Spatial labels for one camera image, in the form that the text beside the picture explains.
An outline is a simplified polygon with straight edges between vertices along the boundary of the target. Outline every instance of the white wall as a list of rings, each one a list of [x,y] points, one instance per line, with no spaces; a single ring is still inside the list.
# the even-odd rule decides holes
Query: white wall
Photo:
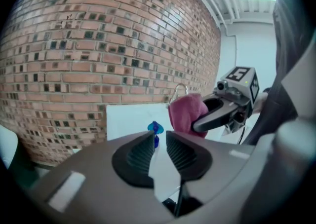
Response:
[[[273,25],[234,23],[222,28],[221,55],[216,80],[235,66],[254,67],[260,90],[271,87],[276,76],[276,36]]]

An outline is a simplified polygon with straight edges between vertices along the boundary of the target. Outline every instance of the dark square tile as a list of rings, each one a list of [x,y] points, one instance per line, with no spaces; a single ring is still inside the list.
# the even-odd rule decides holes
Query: dark square tile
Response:
[[[65,49],[65,48],[66,48],[66,44],[67,44],[67,41],[66,41],[66,40],[62,40],[62,41],[60,42],[59,48],[60,48],[60,49]]]
[[[52,41],[51,44],[50,44],[50,48],[51,49],[55,49],[56,45],[57,45],[57,42],[56,41]]]
[[[118,34],[124,34],[125,29],[121,27],[117,27],[117,33]]]
[[[110,9],[109,14],[116,14],[117,10],[116,9]]]
[[[138,47],[139,49],[144,49],[144,48],[145,48],[144,44],[141,43],[141,42],[138,43],[138,46],[137,46],[137,47]]]
[[[139,78],[134,78],[133,79],[133,85],[139,85],[140,79]]]
[[[44,92],[49,92],[49,85],[48,84],[44,84]]]
[[[148,70],[149,69],[149,65],[150,65],[149,63],[144,62],[143,63],[143,68]]]
[[[124,54],[124,53],[125,53],[125,50],[126,50],[125,47],[122,47],[122,46],[119,46],[119,47],[118,47],[118,53]]]
[[[55,84],[55,92],[60,92],[60,91],[61,91],[60,84]]]
[[[84,32],[84,38],[91,39],[93,37],[93,31]]]
[[[95,13],[90,13],[89,20],[94,20],[97,17]]]
[[[138,37],[138,33],[137,33],[136,31],[133,31],[132,37],[133,37],[133,38],[137,38],[137,37]]]
[[[108,72],[114,73],[115,72],[115,66],[114,65],[108,65]]]
[[[103,43],[103,42],[99,43],[99,50],[105,50],[105,48],[106,48],[105,43]]]
[[[100,14],[99,17],[98,17],[98,20],[99,20],[99,21],[104,21],[105,18],[106,18],[106,15]]]
[[[83,20],[84,17],[85,17],[85,15],[86,15],[86,13],[81,13],[81,14],[79,14],[78,19],[79,19],[79,20]]]
[[[132,59],[132,66],[138,67],[139,66],[139,60]]]
[[[143,86],[148,87],[149,86],[149,80],[144,80],[143,81]]]
[[[97,40],[103,40],[104,39],[104,33],[98,32],[96,36]]]

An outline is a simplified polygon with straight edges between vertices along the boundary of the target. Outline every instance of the gray surface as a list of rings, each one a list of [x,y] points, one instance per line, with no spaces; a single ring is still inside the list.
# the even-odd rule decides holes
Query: gray surface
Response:
[[[94,144],[81,150],[44,176],[33,194],[43,203],[71,171],[76,171],[84,174],[86,179],[65,214],[55,211],[54,215],[72,217],[74,222],[77,219],[79,223],[148,224],[171,221],[174,217],[155,198],[154,190],[128,185],[112,168],[114,151],[143,134]]]
[[[239,223],[245,201],[263,170],[274,134],[263,136],[238,175],[211,199],[193,213],[176,219],[173,224],[228,224]]]
[[[212,155],[212,165],[206,174],[200,180],[186,182],[190,196],[197,198],[203,204],[222,191],[246,164],[246,159],[233,156],[230,151],[237,150],[250,155],[254,150],[254,146],[201,141],[199,137],[177,134],[207,149]]]

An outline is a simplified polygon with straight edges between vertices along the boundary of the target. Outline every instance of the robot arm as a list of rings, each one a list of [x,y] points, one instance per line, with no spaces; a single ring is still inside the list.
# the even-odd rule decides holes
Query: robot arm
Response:
[[[217,82],[213,93],[203,98],[209,112],[194,121],[192,129],[205,132],[225,125],[236,132],[252,115],[258,93],[255,69],[234,67]]]

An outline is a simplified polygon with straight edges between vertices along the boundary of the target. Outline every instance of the red brick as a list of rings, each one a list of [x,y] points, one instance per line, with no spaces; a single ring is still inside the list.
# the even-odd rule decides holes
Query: red brick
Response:
[[[168,67],[164,67],[164,66],[162,66],[162,65],[158,65],[158,66],[157,66],[157,71],[158,71],[158,72],[162,72],[162,73],[168,74],[169,68],[168,68]]]
[[[115,75],[103,75],[102,83],[104,84],[121,84],[122,77]]]
[[[65,120],[65,119],[67,119],[67,116],[66,116],[65,113],[53,112],[53,113],[52,113],[52,118],[53,118],[53,119]]]
[[[89,72],[91,64],[87,62],[77,62],[73,63],[72,70],[77,72]]]
[[[153,61],[153,55],[152,54],[144,52],[144,51],[141,51],[141,50],[137,51],[137,56],[136,57],[139,58],[139,59],[145,60],[145,61],[149,61],[149,62]]]
[[[74,112],[90,112],[91,111],[91,105],[73,104],[73,110],[74,110]]]
[[[63,95],[60,95],[60,94],[50,94],[49,101],[50,102],[64,102],[64,97]]]
[[[104,102],[104,103],[119,103],[120,102],[120,95],[102,96],[102,102]]]
[[[76,49],[87,49],[87,50],[93,50],[95,48],[95,42],[94,41],[77,41]]]
[[[100,83],[101,76],[94,74],[63,74],[64,82],[76,82],[76,83]]]
[[[61,73],[46,73],[46,81],[48,82],[60,82]]]
[[[26,94],[26,98],[33,101],[48,101],[47,95],[45,94],[28,93]]]
[[[106,41],[124,45],[126,43],[126,38],[120,35],[108,34]]]
[[[126,20],[126,19],[123,19],[123,18],[119,18],[119,17],[115,18],[114,24],[117,24],[117,25],[123,26],[123,27],[128,27],[128,28],[131,28],[133,26],[133,22]]]
[[[122,103],[141,103],[141,102],[151,102],[153,100],[152,96],[137,96],[137,95],[123,95]]]
[[[70,92],[87,93],[88,92],[88,85],[86,85],[86,84],[71,84],[70,85]]]
[[[28,72],[39,72],[39,71],[40,71],[40,63],[28,64]]]
[[[111,64],[121,64],[122,58],[120,56],[105,53],[102,62]]]
[[[134,76],[149,78],[149,71],[142,70],[142,69],[135,69],[134,70]]]
[[[101,102],[100,95],[80,95],[80,94],[71,94],[65,95],[65,102],[69,103],[96,103]]]
[[[95,22],[95,21],[84,21],[81,28],[82,29],[94,29],[94,30],[98,30],[100,26],[99,22]]]
[[[145,87],[131,87],[130,89],[131,94],[145,94],[145,92]]]
[[[43,109],[47,111],[61,111],[61,112],[71,112],[72,106],[70,104],[49,104],[44,103]]]
[[[124,3],[122,3],[119,8],[132,13],[137,13],[138,10],[138,8]]]

